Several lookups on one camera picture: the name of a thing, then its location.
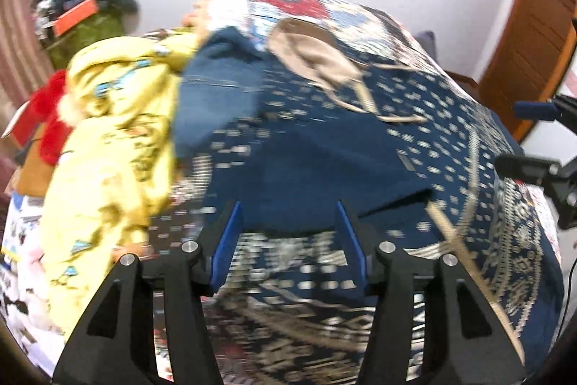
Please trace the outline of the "green patterned storage box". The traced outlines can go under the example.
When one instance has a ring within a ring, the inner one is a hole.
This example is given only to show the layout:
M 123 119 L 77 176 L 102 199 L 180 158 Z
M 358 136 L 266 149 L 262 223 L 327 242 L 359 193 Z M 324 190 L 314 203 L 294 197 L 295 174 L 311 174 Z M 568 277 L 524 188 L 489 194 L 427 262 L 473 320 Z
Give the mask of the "green patterned storage box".
M 50 43 L 45 51 L 55 70 L 66 69 L 72 57 L 89 45 L 125 34 L 121 13 L 107 9 L 85 18 Z

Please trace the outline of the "red plush toy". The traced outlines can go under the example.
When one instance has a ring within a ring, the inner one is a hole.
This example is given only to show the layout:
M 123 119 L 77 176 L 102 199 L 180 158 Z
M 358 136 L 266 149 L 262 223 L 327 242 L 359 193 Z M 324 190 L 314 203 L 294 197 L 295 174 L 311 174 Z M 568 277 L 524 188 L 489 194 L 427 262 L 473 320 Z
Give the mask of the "red plush toy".
M 65 96 L 66 70 L 56 71 L 47 84 L 35 91 L 31 98 L 16 112 L 5 130 L 5 136 L 11 138 L 23 149 L 32 134 L 41 125 L 44 131 L 39 141 L 39 156 L 50 166 L 60 159 L 63 146 L 72 128 L 60 119 L 58 105 Z

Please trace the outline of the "orange flat box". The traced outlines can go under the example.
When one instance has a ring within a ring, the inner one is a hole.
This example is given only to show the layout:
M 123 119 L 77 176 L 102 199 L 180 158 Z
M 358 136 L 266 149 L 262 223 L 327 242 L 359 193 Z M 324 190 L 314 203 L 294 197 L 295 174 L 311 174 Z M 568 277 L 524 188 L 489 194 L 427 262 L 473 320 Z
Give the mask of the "orange flat box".
M 60 37 L 74 28 L 84 19 L 90 18 L 99 11 L 98 2 L 96 0 L 84 0 L 73 8 L 69 9 L 53 24 L 53 33 L 56 37 Z

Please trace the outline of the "striped maroon curtain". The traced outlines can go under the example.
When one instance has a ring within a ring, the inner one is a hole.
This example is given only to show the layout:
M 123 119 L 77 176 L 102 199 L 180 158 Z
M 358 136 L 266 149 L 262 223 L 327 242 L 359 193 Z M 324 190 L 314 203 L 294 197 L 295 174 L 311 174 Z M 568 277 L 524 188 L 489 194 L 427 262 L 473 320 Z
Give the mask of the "striped maroon curtain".
M 52 64 L 35 34 L 32 11 L 37 0 L 1 0 L 1 125 L 44 85 Z

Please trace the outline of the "navy patterned large garment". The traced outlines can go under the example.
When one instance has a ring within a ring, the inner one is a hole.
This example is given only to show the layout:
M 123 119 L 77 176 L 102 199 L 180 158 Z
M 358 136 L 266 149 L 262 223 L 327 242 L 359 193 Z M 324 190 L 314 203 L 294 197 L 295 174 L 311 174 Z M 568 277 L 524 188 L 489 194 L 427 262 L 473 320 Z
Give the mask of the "navy patterned large garment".
M 326 49 L 357 72 L 333 97 L 257 49 L 268 65 L 255 115 L 183 159 L 172 206 L 151 222 L 151 244 L 166 255 L 228 200 L 242 203 L 227 282 L 203 304 L 224 381 L 354 382 L 375 300 L 355 285 L 335 236 L 340 200 L 411 254 L 467 260 L 507 314 L 527 371 L 537 371 L 564 288 L 534 194 L 495 170 L 520 145 L 441 73 L 335 40 Z

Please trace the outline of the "colourful patchwork bedspread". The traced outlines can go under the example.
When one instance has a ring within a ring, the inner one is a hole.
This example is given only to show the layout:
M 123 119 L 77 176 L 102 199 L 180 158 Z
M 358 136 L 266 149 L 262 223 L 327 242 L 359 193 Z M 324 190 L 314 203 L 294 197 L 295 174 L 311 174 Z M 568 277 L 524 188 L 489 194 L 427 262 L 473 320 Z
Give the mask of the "colourful patchwork bedspread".
M 385 58 L 434 74 L 442 71 L 404 25 L 382 11 L 349 1 L 198 0 L 182 24 L 205 35 L 233 26 L 264 50 L 269 34 L 286 18 L 318 25 L 362 56 Z

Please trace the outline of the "dark purple pillow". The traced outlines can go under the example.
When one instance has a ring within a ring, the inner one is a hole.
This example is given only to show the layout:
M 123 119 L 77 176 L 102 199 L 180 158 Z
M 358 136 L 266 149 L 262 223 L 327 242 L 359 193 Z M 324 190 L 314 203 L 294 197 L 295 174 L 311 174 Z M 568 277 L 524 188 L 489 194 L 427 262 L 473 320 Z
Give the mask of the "dark purple pillow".
M 436 36 L 432 30 L 424 30 L 414 34 L 416 41 L 422 46 L 426 51 L 426 54 L 433 59 L 434 62 L 437 61 L 437 46 L 436 46 Z

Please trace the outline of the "blue denim garment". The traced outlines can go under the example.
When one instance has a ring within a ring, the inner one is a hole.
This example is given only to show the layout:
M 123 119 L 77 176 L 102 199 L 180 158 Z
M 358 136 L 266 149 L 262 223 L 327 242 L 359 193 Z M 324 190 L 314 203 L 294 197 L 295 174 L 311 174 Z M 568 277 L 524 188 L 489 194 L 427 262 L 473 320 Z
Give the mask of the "blue denim garment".
M 238 29 L 222 28 L 185 66 L 172 124 L 175 154 L 191 156 L 214 131 L 253 117 L 264 84 L 267 57 Z

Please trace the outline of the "brown wooden door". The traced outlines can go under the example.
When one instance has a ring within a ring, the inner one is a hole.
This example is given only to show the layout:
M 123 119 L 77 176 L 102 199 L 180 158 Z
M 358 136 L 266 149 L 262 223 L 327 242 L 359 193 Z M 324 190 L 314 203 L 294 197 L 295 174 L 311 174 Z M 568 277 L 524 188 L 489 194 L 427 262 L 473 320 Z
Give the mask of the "brown wooden door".
M 514 0 L 479 95 L 518 142 L 533 123 L 517 118 L 512 107 L 554 95 L 575 51 L 575 14 L 576 0 Z

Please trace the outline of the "yellow cartoon print blanket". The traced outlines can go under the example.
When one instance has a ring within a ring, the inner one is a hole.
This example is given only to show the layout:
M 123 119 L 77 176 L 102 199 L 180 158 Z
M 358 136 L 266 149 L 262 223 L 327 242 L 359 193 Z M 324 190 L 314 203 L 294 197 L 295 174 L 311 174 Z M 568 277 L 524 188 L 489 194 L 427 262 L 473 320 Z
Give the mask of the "yellow cartoon print blanket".
M 171 128 L 191 29 L 118 36 L 70 60 L 59 117 L 72 130 L 44 197 L 40 260 L 48 324 L 69 337 L 127 248 L 141 251 L 174 178 Z

